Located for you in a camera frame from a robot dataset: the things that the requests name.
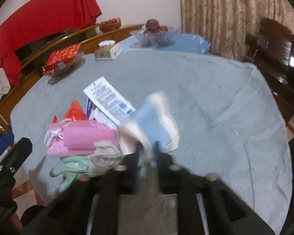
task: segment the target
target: blue tablecloth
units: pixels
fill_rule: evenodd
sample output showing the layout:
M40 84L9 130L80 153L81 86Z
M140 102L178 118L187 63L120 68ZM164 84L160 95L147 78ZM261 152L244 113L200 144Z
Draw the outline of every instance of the blue tablecloth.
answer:
M47 156L48 126L54 115L63 117L72 100L85 105L83 89L104 76L134 107L149 94L165 91L180 133L179 147L172 152L176 163L197 175L219 174L280 233L292 195L290 149L285 122L256 66L145 49L114 61L95 61L93 54L83 58L83 66L55 85L43 76L11 113L15 142L26 137L33 144L23 168L43 201L52 200L62 181L49 176L62 162Z
M173 44L167 47L151 47L143 49L157 49L165 51L182 51L196 54L207 54L210 47L210 43L203 37L196 34L176 33L173 37ZM139 42L134 36L126 38L120 41L123 52L140 50Z

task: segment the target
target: white label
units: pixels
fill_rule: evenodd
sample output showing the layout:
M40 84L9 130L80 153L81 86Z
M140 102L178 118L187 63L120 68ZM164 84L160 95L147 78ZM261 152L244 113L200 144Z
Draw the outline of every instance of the white label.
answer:
M64 62L58 63L58 67L60 68L60 70L62 70L65 67L65 63Z
M129 119L135 108L101 77L84 89L88 98L117 126Z

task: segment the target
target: red bag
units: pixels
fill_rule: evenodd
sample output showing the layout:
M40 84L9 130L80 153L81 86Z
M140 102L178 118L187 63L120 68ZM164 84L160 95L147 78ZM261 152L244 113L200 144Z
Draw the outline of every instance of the red bag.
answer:
M72 62L72 60L75 58L76 54L78 53L80 45L81 45L80 43L76 43L67 48L52 52L48 59L47 64L42 68L44 75L51 76L54 69L57 67L58 63L60 62L64 62L64 63Z

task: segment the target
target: pink cloth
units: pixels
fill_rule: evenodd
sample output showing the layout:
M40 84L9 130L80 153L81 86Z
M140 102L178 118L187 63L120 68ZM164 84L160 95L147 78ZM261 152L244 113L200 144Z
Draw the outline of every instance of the pink cloth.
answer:
M118 147L115 130L95 120L71 121L67 126L50 124L49 130L55 131L62 126L63 140L55 137L47 150L49 156L91 155L96 148L94 142L100 140L111 141Z

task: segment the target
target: folded clothes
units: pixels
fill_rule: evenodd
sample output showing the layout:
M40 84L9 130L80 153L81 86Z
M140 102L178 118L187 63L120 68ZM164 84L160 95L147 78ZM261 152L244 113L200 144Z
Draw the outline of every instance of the folded clothes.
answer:
M115 130L95 120L72 121L64 119L49 125L45 137L49 156L91 155L96 147L94 142L110 141L118 147Z
M163 152L177 149L179 131L169 112L169 103L164 92L151 94L136 109L131 119L117 130L120 150L128 155L136 151L136 142L144 146L145 156L152 158L152 145L159 141Z

